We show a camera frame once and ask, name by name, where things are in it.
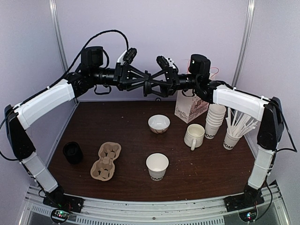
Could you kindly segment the stack of white paper cups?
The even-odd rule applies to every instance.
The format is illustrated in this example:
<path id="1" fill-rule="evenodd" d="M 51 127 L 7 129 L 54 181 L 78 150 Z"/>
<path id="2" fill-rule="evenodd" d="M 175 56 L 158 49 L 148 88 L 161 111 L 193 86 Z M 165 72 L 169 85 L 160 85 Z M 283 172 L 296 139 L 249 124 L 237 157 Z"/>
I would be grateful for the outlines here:
<path id="1" fill-rule="evenodd" d="M 206 116 L 205 138 L 213 139 L 221 127 L 226 107 L 223 105 L 210 104 Z"/>

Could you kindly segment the stack of black cup lids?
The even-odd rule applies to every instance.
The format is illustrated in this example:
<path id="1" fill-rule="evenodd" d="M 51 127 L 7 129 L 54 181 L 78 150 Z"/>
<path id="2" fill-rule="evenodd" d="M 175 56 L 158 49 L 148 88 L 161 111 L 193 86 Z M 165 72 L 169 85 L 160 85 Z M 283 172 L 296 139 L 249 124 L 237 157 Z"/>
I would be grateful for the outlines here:
<path id="1" fill-rule="evenodd" d="M 76 142 L 67 143 L 63 147 L 63 154 L 66 160 L 72 165 L 80 163 L 83 159 L 82 149 L 80 145 Z"/>

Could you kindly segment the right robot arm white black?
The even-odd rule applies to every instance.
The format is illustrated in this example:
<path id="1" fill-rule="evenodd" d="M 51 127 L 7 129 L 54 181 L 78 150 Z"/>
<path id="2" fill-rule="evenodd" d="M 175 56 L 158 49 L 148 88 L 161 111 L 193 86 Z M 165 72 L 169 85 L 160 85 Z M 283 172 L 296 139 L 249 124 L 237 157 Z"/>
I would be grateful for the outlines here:
<path id="1" fill-rule="evenodd" d="M 258 154 L 255 165 L 240 197 L 243 206 L 254 205 L 266 183 L 267 174 L 271 171 L 285 127 L 280 100 L 276 97 L 258 97 L 235 90 L 226 82 L 210 80 L 210 60 L 200 54 L 191 55 L 189 74 L 180 75 L 176 66 L 164 56 L 158 56 L 157 63 L 161 68 L 159 72 L 153 75 L 145 73 L 145 96 L 155 94 L 167 97 L 177 90 L 192 89 L 205 102 L 233 108 L 261 123 L 257 135 Z"/>

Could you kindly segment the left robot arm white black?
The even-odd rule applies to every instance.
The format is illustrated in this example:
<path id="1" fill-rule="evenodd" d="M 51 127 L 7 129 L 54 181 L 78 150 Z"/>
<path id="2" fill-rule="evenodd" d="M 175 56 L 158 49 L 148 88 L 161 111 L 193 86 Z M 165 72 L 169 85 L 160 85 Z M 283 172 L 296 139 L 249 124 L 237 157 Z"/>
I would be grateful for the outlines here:
<path id="1" fill-rule="evenodd" d="M 147 71 L 142 72 L 131 66 L 136 53 L 135 48 L 125 50 L 118 58 L 116 67 L 109 69 L 102 67 L 103 56 L 106 54 L 103 47 L 85 47 L 79 54 L 81 62 L 76 71 L 64 74 L 54 84 L 23 102 L 15 106 L 6 106 L 7 138 L 14 156 L 57 208 L 66 206 L 67 197 L 64 195 L 63 188 L 37 155 L 26 130 L 52 109 L 83 95 L 97 85 L 108 88 L 116 86 L 119 90 L 127 91 L 143 87 L 144 91 L 148 91 L 151 88 L 151 75 Z"/>

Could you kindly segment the white paper takeout bag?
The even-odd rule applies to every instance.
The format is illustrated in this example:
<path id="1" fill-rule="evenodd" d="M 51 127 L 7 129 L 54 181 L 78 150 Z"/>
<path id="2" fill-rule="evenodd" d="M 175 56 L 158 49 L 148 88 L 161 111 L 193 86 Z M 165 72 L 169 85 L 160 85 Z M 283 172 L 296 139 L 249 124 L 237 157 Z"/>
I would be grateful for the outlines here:
<path id="1" fill-rule="evenodd" d="M 209 103 L 197 94 L 210 82 L 210 60 L 200 54 L 192 54 L 188 74 L 179 75 L 174 114 L 186 123 L 207 111 Z"/>

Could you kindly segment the white ceramic bowl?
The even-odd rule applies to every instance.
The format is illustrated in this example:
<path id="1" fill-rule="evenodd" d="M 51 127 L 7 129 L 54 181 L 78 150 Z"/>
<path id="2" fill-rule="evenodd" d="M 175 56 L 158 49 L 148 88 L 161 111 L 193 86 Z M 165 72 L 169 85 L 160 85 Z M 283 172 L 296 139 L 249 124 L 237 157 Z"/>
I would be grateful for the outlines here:
<path id="1" fill-rule="evenodd" d="M 163 134 L 165 133 L 171 122 L 170 119 L 161 114 L 153 115 L 148 119 L 148 125 L 150 130 L 155 134 Z"/>

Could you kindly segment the cream ribbed ceramic mug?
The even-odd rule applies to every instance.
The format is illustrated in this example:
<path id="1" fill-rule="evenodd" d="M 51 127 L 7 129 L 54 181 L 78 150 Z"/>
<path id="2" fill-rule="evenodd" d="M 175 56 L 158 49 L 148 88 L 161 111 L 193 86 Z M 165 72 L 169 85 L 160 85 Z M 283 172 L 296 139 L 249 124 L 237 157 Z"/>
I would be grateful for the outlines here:
<path id="1" fill-rule="evenodd" d="M 184 143 L 194 151 L 203 144 L 205 129 L 200 124 L 191 124 L 187 127 Z"/>

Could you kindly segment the bundle of white straws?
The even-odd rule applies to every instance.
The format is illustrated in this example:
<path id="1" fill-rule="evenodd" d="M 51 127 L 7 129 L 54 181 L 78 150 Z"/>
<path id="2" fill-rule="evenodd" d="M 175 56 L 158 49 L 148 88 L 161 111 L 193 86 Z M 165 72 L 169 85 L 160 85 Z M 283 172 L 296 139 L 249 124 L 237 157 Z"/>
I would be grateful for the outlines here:
<path id="1" fill-rule="evenodd" d="M 252 119 L 251 116 L 245 113 L 232 110 L 228 107 L 226 123 L 228 133 L 232 137 L 238 138 L 255 129 L 258 121 Z"/>

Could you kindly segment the paper cup holding straws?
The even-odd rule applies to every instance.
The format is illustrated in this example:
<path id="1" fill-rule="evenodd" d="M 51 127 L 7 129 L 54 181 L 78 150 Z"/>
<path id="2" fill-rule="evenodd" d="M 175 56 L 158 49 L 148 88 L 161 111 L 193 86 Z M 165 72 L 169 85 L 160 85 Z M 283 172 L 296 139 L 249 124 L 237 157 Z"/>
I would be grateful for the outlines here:
<path id="1" fill-rule="evenodd" d="M 235 137 L 232 136 L 228 131 L 226 132 L 224 142 L 223 142 L 223 147 L 226 150 L 232 150 L 235 145 L 238 143 L 241 137 Z"/>

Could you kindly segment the left aluminium wall post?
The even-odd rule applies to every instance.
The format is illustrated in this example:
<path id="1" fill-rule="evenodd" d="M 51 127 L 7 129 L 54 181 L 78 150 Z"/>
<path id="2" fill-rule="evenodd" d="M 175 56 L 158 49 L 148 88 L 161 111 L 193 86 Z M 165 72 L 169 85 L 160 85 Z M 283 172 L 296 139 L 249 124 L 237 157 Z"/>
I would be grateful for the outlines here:
<path id="1" fill-rule="evenodd" d="M 61 36 L 61 31 L 60 31 L 60 24 L 59 24 L 59 17 L 58 17 L 58 12 L 57 12 L 57 4 L 56 0 L 49 0 L 49 7 L 50 7 L 50 14 L 52 17 L 52 23 L 55 31 L 55 36 L 56 36 L 56 42 L 58 46 L 58 51 L 59 51 L 59 57 L 60 57 L 60 62 L 62 65 L 63 72 L 66 72 L 68 69 L 68 63 L 66 59 L 66 54 L 63 46 L 63 41 L 62 41 L 62 36 Z"/>

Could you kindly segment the aluminium wall post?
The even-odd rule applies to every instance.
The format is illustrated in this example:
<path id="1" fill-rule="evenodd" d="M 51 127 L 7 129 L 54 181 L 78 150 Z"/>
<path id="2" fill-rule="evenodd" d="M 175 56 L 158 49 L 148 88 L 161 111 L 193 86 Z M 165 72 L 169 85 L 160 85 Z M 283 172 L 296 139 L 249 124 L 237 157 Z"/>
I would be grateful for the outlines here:
<path id="1" fill-rule="evenodd" d="M 66 72 L 68 69 L 68 63 L 66 59 L 66 54 L 63 46 L 63 41 L 62 41 L 62 36 L 61 36 L 61 31 L 60 31 L 60 24 L 59 24 L 59 17 L 58 17 L 58 12 L 57 12 L 57 4 L 56 0 L 49 0 L 49 7 L 50 7 L 50 14 L 52 17 L 52 23 L 55 31 L 55 36 L 56 36 L 56 42 L 58 46 L 58 51 L 59 51 L 59 57 L 60 57 L 60 62 L 62 65 L 63 72 Z"/>
<path id="2" fill-rule="evenodd" d="M 247 47 L 249 44 L 251 31 L 253 27 L 254 15 L 255 15 L 255 0 L 249 0 L 247 6 L 245 24 L 244 24 L 244 31 L 243 31 L 243 36 L 242 36 L 242 41 L 240 46 L 240 53 L 238 56 L 237 65 L 235 68 L 235 72 L 231 84 L 231 86 L 233 87 L 237 87 L 241 76 L 243 64 L 245 61 L 245 56 L 247 53 Z"/>

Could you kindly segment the right aluminium wall post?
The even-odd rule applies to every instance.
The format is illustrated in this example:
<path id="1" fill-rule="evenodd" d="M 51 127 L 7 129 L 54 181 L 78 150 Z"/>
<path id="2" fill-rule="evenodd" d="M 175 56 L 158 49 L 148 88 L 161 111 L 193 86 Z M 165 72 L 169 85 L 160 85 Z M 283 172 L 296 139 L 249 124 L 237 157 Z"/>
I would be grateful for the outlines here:
<path id="1" fill-rule="evenodd" d="M 243 64 L 245 61 L 245 56 L 247 53 L 247 47 L 249 44 L 251 31 L 253 27 L 254 15 L 255 15 L 255 0 L 249 0 L 247 6 L 245 24 L 244 24 L 244 31 L 243 31 L 243 36 L 242 36 L 242 41 L 240 46 L 240 53 L 238 56 L 237 65 L 235 68 L 235 72 L 231 84 L 231 86 L 233 87 L 237 87 L 241 76 Z"/>

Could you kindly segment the aluminium front rail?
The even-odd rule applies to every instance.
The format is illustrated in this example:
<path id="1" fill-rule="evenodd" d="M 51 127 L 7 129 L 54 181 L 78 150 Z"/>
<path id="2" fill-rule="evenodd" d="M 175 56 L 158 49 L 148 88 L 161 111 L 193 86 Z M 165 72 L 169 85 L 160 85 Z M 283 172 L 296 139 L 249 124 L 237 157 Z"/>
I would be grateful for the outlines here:
<path id="1" fill-rule="evenodd" d="M 228 211 L 224 197 L 169 202 L 126 202 L 83 198 L 80 212 L 65 225 L 246 225 L 242 218 L 257 210 L 255 225 L 289 225 L 288 212 L 277 185 L 262 189 L 264 202 L 252 208 Z"/>

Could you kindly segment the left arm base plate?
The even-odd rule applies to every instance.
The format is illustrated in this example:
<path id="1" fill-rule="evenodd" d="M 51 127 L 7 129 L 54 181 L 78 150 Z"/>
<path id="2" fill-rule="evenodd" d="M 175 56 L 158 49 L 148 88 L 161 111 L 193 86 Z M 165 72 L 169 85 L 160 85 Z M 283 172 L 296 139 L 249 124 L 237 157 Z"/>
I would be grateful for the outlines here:
<path id="1" fill-rule="evenodd" d="M 68 212 L 80 213 L 83 208 L 84 199 L 69 195 L 46 195 L 43 204 L 54 208 L 62 209 Z"/>

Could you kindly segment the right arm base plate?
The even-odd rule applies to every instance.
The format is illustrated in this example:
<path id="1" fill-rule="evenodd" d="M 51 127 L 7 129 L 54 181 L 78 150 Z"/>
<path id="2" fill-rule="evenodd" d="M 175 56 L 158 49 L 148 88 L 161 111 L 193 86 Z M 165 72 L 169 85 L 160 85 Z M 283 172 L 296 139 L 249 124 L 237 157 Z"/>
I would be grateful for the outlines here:
<path id="1" fill-rule="evenodd" d="M 224 203 L 227 212 L 232 212 L 262 204 L 264 203 L 264 198 L 262 196 L 258 196 L 255 199 L 253 199 L 252 197 L 250 199 L 246 199 L 245 194 L 239 194 L 224 198 Z"/>

